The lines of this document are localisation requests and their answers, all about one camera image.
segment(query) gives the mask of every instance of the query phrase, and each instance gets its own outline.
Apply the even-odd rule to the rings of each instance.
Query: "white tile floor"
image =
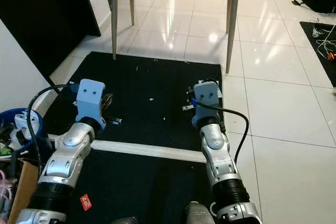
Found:
[[[222,64],[224,105],[250,119],[238,168],[266,224],[336,223],[336,98],[299,21],[335,24],[291,0],[239,0],[225,74],[226,0],[118,0],[120,54]],[[87,37],[51,75],[67,81],[90,51],[111,52],[111,29]],[[225,115],[234,153],[244,122]]]

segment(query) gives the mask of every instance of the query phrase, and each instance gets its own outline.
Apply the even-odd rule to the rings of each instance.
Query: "black cable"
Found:
[[[40,177],[41,173],[42,173],[42,161],[41,161],[41,154],[40,154],[40,150],[38,148],[37,145],[37,140],[36,140],[36,135],[34,133],[33,127],[32,127],[32,123],[31,123],[31,118],[30,118],[30,113],[31,113],[31,109],[35,103],[35,101],[37,100],[37,98],[42,95],[43,93],[51,90],[51,89],[57,89],[57,88],[66,88],[69,87],[69,85],[66,84],[62,84],[62,85],[55,85],[55,86],[50,86],[47,87],[43,90],[41,90],[40,92],[37,93],[36,96],[34,96],[34,98],[30,101],[28,108],[27,108],[27,126],[29,129],[29,133],[31,135],[31,139],[33,140],[34,143],[34,147],[35,147],[35,151],[36,151],[36,155],[37,155],[37,166],[38,166],[38,177]]]
[[[245,140],[246,135],[247,135],[247,132],[248,132],[248,127],[249,127],[248,118],[247,118],[245,115],[243,115],[243,114],[241,114],[241,113],[239,113],[239,112],[237,112],[237,111],[234,111],[234,110],[228,110],[228,109],[220,108],[220,107],[213,107],[213,106],[209,106],[209,105],[203,104],[203,103],[198,102],[198,101],[197,101],[197,104],[198,104],[199,106],[205,107],[205,108],[210,109],[210,110],[224,111],[224,112],[227,112],[227,113],[231,113],[231,114],[239,115],[240,117],[242,117],[242,118],[245,120],[246,127],[245,127],[245,131],[244,131],[244,135],[243,135],[243,137],[241,138],[242,140],[240,140],[240,143],[239,143],[239,145],[238,145],[238,149],[237,149],[237,151],[236,151],[235,159],[234,159],[234,160],[235,160],[235,163],[237,164],[238,154],[239,154],[239,152],[240,152],[240,149],[241,149],[241,147],[242,147],[242,145],[243,145],[243,143],[244,143],[244,140]]]

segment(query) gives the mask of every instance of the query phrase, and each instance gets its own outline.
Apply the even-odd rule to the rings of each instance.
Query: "black mat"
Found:
[[[331,84],[333,87],[336,87],[336,64],[331,63],[327,61],[324,57],[322,57],[318,52],[317,52],[317,47],[319,46],[316,43],[316,38],[312,36],[313,33],[313,28],[314,28],[314,23],[310,22],[300,22],[300,25],[306,34],[307,38],[310,41],[310,44],[312,45],[313,49],[315,50],[317,57],[319,58],[325,72],[327,73],[327,76],[329,77]],[[327,35],[320,35],[318,39],[325,39]],[[328,40],[336,40],[336,29],[333,31],[330,36],[328,37]]]
[[[79,198],[88,194],[92,208]],[[91,150],[70,200],[70,224],[110,224],[135,216],[139,224],[185,224],[192,200],[212,201],[205,164]]]
[[[192,115],[183,112],[186,90],[198,80],[220,81],[220,65],[155,60],[111,54],[90,53],[71,81],[83,78],[105,83],[105,93],[113,93],[109,115],[122,119],[117,127],[108,123],[99,140],[158,145],[199,151],[199,135],[192,127]],[[63,134],[75,122],[77,107],[72,103],[76,94],[62,90],[44,117],[51,134]]]

